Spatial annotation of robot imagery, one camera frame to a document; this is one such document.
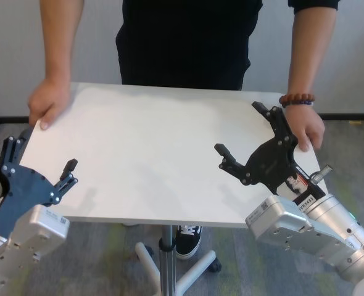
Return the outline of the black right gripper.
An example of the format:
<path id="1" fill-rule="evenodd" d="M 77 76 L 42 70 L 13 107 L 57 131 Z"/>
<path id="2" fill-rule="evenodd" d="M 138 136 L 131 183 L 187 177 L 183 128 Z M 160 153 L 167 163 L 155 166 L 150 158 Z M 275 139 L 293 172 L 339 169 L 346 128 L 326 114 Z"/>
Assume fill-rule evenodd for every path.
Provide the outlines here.
<path id="1" fill-rule="evenodd" d="M 234 176 L 243 185 L 262 183 L 273 194 L 287 198 L 296 205 L 304 203 L 309 197 L 314 201 L 324 197 L 324 190 L 314 184 L 294 160 L 297 138 L 282 108 L 273 106 L 267 109 L 257 101 L 252 106 L 269 122 L 274 138 L 260 145 L 246 165 L 239 163 L 224 144 L 215 144 L 214 149 L 222 156 L 219 169 Z"/>

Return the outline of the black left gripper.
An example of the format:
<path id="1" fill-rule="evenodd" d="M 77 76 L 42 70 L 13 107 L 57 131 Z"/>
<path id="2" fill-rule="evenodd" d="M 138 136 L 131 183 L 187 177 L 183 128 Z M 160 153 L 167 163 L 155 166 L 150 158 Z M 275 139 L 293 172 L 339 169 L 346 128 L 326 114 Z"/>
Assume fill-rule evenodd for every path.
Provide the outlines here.
<path id="1" fill-rule="evenodd" d="M 73 171 L 78 160 L 73 158 L 64 166 L 59 181 L 55 184 L 37 171 L 19 164 L 20 151 L 27 139 L 5 138 L 0 155 L 0 233 L 12 232 L 16 221 L 36 205 L 52 205 L 78 182 Z"/>

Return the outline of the person's left hand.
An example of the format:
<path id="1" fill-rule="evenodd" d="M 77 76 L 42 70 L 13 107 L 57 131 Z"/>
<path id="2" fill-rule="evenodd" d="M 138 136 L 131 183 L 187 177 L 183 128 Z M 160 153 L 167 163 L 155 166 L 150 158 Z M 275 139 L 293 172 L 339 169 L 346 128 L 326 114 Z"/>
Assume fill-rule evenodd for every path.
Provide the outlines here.
<path id="1" fill-rule="evenodd" d="M 325 125 L 311 106 L 289 105 L 285 116 L 301 151 L 308 152 L 311 147 L 315 150 L 321 148 Z"/>

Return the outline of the person's right hand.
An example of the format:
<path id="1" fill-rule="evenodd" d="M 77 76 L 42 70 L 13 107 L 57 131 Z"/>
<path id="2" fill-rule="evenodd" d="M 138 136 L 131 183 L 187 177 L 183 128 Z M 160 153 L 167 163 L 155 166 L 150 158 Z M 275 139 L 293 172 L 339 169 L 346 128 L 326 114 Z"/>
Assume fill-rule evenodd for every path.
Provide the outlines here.
<path id="1" fill-rule="evenodd" d="M 29 124 L 35 126 L 39 123 L 42 130 L 48 129 L 68 107 L 69 100 L 69 80 L 45 78 L 28 99 Z"/>

